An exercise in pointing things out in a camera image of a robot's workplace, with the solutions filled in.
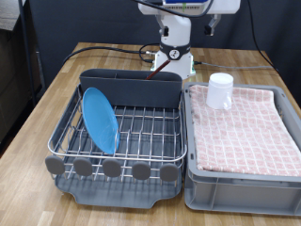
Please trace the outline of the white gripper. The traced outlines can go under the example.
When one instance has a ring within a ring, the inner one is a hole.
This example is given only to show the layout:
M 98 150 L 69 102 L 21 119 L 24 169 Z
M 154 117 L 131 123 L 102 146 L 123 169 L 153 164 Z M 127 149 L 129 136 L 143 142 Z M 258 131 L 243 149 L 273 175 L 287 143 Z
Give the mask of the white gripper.
M 240 8 L 241 0 L 137 0 L 138 8 L 145 15 L 158 15 L 157 23 L 162 37 L 168 36 L 168 27 L 163 24 L 162 15 L 203 16 L 213 14 L 205 26 L 205 35 L 212 36 L 221 20 L 220 14 L 234 14 Z

